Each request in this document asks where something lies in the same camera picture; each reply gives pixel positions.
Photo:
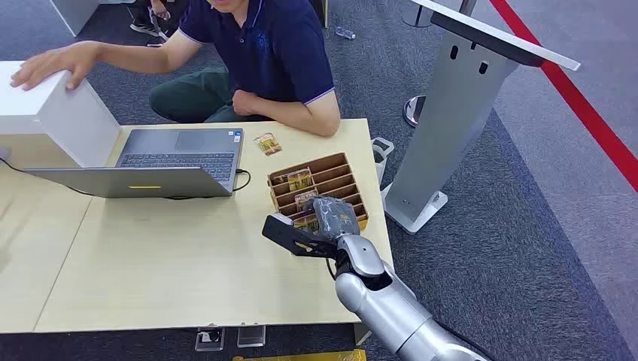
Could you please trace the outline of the person's left hand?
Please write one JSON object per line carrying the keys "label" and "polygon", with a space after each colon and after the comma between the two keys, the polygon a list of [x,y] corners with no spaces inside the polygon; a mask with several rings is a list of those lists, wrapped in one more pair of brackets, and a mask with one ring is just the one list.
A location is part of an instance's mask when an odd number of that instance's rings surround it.
{"label": "person's left hand", "polygon": [[260,101],[261,98],[256,94],[237,89],[232,97],[232,108],[242,117],[260,115]]}

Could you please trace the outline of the person's right hand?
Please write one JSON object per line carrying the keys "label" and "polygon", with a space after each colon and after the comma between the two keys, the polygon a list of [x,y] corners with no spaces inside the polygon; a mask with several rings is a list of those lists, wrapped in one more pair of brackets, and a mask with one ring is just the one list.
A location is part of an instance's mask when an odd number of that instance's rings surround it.
{"label": "person's right hand", "polygon": [[82,41],[32,56],[11,75],[12,87],[30,90],[59,71],[70,71],[66,89],[73,90],[96,64],[101,46],[95,41]]}

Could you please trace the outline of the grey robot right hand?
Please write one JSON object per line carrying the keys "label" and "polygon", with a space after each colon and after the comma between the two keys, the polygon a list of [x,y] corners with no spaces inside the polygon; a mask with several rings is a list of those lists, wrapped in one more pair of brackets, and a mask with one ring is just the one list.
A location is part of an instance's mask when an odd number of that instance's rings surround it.
{"label": "grey robot right hand", "polygon": [[330,196],[314,196],[302,208],[310,211],[314,220],[308,229],[323,238],[334,240],[341,235],[360,235],[354,206]]}

